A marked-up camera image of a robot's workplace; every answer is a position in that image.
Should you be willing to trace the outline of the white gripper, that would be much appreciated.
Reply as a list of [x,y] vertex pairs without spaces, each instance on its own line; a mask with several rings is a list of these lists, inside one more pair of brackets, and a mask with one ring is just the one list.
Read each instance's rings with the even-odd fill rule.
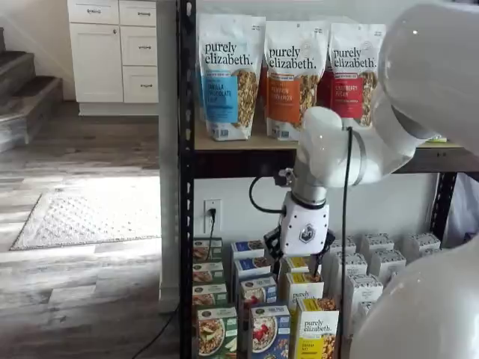
[[329,227],[329,205],[306,206],[293,196],[285,195],[280,225],[263,236],[266,251],[272,259],[272,273],[280,277],[281,259],[308,258],[308,270],[313,280],[320,281],[324,256],[330,251],[335,235]]

